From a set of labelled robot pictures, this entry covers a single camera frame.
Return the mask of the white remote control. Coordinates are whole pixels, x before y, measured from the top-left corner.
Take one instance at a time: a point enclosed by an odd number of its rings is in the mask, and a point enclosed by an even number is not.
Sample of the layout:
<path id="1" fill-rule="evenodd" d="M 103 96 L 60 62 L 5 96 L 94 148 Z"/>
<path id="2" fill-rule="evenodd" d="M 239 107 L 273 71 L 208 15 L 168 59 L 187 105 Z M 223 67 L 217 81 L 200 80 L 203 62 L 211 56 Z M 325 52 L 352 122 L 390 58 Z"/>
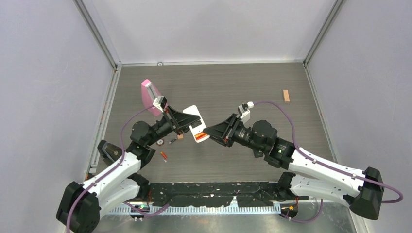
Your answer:
<path id="1" fill-rule="evenodd" d="M 197 121 L 196 123 L 194 123 L 192 126 L 189 127 L 193 138 L 197 133 L 203 132 L 203 130 L 206 128 L 206 124 L 205 124 L 205 122 L 204 122 L 204 120 L 203 120 L 203 118 L 202 118 L 202 116 L 201 116 L 201 114 L 200 114 L 200 112 L 199 112 L 196 105 L 192 105 L 190 107 L 187 107 L 186 109 L 183 110 L 183 113 L 190 114 L 190 115 L 196 115 L 200 118 L 199 121 Z M 201 142 L 206 141 L 207 139 L 209 139 L 209 137 L 208 138 L 203 138 L 203 140 L 201 140 L 201 141 L 196 141 L 195 138 L 194 138 L 194 140 L 195 140 L 196 143 L 201 143 Z"/>

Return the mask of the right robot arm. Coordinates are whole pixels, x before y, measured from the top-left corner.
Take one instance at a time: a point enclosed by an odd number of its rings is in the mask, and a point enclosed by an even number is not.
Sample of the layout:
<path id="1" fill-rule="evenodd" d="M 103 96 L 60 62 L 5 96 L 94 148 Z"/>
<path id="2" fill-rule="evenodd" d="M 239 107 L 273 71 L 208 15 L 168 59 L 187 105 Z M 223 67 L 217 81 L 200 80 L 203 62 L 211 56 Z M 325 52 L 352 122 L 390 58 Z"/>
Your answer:
<path id="1" fill-rule="evenodd" d="M 239 143 L 269 165 L 285 169 L 277 186 L 283 199 L 312 196 L 342 204 L 369 220 L 379 217 L 384 188 L 377 184 L 382 177 L 376 168 L 350 168 L 297 149 L 292 142 L 278 137 L 277 130 L 265 120 L 247 128 L 238 115 L 232 114 L 203 131 L 223 146 Z"/>

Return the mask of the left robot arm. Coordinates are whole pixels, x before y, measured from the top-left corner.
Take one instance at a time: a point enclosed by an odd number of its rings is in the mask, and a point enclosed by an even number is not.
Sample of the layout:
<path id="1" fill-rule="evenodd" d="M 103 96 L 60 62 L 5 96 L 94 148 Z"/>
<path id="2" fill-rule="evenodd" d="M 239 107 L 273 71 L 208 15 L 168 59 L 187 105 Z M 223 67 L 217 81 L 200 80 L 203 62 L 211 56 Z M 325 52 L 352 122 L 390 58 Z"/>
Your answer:
<path id="1" fill-rule="evenodd" d="M 148 197 L 148 181 L 137 172 L 155 154 L 151 145 L 170 133 L 184 134 L 202 123 L 200 115 L 179 112 L 170 106 L 163 109 L 162 115 L 154 125 L 136 122 L 130 145 L 125 147 L 121 142 L 120 157 L 104 171 L 83 183 L 66 186 L 56 213 L 66 232 L 90 233 L 108 211 L 127 200 L 143 201 Z"/>

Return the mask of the black remote battery cover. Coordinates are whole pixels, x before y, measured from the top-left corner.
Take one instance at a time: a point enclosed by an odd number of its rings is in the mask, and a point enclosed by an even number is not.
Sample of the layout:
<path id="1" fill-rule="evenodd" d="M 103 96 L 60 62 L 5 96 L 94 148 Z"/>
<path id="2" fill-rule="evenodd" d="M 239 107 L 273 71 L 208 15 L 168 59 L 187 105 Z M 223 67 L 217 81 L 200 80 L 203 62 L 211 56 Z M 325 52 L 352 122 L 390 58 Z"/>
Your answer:
<path id="1" fill-rule="evenodd" d="M 253 154 L 255 158 L 260 158 L 264 156 L 264 153 L 259 150 L 253 150 Z"/>

